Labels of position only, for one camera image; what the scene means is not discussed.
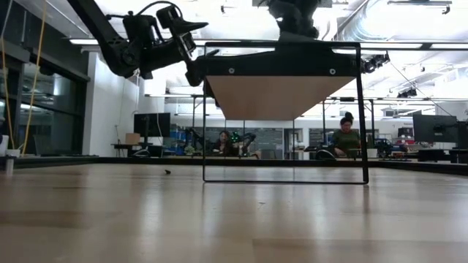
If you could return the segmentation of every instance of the ceiling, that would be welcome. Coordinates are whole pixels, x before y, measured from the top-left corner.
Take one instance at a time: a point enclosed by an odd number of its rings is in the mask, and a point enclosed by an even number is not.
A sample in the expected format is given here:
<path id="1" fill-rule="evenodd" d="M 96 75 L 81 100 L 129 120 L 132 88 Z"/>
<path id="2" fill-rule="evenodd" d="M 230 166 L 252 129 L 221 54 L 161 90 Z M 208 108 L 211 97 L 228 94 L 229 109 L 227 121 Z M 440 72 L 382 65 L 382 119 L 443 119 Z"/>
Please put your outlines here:
<path id="1" fill-rule="evenodd" d="M 41 1 L 16 0 L 35 15 L 42 14 Z M 105 14 L 125 14 L 139 11 L 151 0 L 96 0 Z M 252 6 L 252 0 L 175 0 L 191 21 L 207 21 L 209 26 L 194 32 L 195 39 L 278 39 L 274 19 L 264 8 Z M 457 41 L 468 40 L 468 1 L 452 0 L 446 7 L 395 6 L 387 0 L 349 0 L 349 4 L 334 4 L 319 8 L 314 14 L 320 39 L 338 41 Z M 220 7 L 224 5 L 225 14 Z M 65 0 L 48 0 L 47 22 L 70 38 L 89 38 L 87 28 Z M 154 14 L 156 7 L 146 14 Z M 120 20 L 112 20 L 117 32 L 125 37 Z M 242 50 L 238 53 L 251 53 Z M 424 94 L 433 93 L 435 79 L 454 69 L 467 67 L 468 52 L 389 52 L 392 64 L 363 77 L 365 96 L 396 96 L 409 88 L 408 80 Z M 173 90 L 187 86 L 185 65 L 163 69 L 167 87 Z M 355 83 L 343 87 L 334 96 L 355 96 Z"/>

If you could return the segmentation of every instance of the green shirt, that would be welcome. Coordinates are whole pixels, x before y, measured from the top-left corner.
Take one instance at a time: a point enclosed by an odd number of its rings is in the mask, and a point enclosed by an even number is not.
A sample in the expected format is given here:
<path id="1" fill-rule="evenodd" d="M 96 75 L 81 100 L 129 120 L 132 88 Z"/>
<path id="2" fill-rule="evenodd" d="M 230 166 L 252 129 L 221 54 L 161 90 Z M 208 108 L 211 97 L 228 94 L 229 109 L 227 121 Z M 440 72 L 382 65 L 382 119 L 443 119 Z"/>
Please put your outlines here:
<path id="1" fill-rule="evenodd" d="M 341 129 L 333 133 L 332 140 L 333 146 L 344 151 L 345 153 L 348 149 L 359 148 L 361 141 L 359 138 L 359 133 L 356 131 L 344 133 Z"/>

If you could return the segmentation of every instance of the wooden floor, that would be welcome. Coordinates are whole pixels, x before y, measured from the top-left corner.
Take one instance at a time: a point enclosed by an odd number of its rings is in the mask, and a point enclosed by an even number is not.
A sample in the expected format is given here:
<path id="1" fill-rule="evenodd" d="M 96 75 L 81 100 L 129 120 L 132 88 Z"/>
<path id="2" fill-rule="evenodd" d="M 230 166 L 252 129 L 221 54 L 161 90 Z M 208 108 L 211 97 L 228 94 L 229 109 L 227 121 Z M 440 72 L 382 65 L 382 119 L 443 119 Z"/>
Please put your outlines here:
<path id="1" fill-rule="evenodd" d="M 352 168 L 208 172 L 361 176 Z M 203 184 L 200 167 L 126 164 L 0 175 L 2 263 L 467 260 L 468 178 L 372 169 L 369 186 Z"/>

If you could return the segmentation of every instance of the computer monitor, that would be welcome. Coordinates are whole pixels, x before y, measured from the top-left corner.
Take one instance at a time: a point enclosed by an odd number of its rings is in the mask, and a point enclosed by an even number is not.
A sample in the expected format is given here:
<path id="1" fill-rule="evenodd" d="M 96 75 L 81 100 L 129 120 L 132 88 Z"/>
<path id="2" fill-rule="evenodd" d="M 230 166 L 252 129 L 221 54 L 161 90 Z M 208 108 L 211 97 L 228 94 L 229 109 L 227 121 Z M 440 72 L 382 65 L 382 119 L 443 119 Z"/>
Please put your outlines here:
<path id="1" fill-rule="evenodd" d="M 148 121 L 148 134 L 146 134 L 146 121 Z M 142 137 L 170 137 L 170 113 L 135 114 L 133 132 Z"/>
<path id="2" fill-rule="evenodd" d="M 417 142 L 458 143 L 458 123 L 454 116 L 414 115 L 412 125 Z"/>

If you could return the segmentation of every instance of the woman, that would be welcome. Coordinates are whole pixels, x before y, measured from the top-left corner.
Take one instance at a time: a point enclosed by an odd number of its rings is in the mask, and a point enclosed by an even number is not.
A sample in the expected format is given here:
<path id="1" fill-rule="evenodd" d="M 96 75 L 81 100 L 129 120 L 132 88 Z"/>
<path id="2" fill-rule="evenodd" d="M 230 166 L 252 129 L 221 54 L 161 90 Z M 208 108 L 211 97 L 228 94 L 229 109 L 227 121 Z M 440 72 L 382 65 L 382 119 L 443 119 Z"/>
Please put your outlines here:
<path id="1" fill-rule="evenodd" d="M 337 157 L 349 156 L 350 149 L 361 147 L 359 133 L 351 129 L 353 120 L 352 114 L 346 113 L 339 122 L 341 128 L 333 133 L 333 147 Z"/>
<path id="2" fill-rule="evenodd" d="M 223 156 L 235 156 L 236 151 L 229 138 L 230 134 L 228 131 L 221 131 L 219 139 L 214 144 L 213 152 Z"/>

